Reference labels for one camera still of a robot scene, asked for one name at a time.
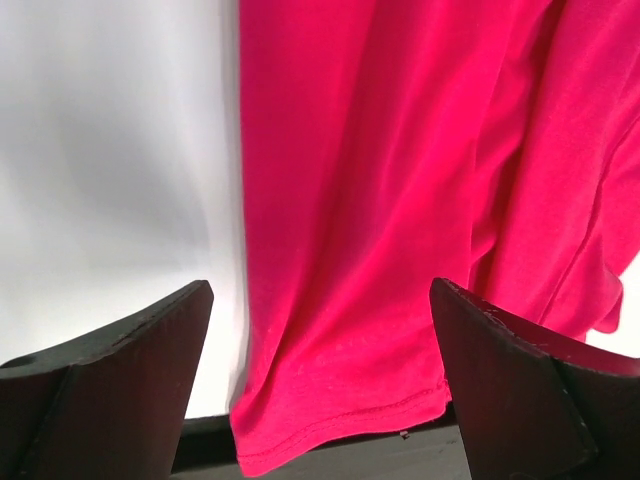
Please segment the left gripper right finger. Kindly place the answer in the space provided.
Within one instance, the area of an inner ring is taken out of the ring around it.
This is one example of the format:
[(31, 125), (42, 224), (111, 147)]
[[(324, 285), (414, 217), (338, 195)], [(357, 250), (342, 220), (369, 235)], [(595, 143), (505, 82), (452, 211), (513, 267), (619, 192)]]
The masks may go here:
[(430, 288), (433, 324), (474, 479), (636, 479), (639, 361)]

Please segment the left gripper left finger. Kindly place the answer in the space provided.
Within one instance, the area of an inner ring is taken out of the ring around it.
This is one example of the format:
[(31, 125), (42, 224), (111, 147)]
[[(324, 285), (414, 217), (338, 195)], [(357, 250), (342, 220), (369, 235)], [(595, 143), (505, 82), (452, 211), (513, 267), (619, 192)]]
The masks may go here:
[(2, 478), (168, 478), (213, 300), (197, 280), (2, 364)]

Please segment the pink t shirt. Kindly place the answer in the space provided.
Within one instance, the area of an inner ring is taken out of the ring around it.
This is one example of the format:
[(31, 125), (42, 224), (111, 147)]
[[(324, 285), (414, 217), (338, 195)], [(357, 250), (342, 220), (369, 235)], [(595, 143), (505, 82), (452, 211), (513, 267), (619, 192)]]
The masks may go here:
[(577, 340), (639, 251), (635, 1), (243, 1), (242, 473), (440, 417), (444, 277)]

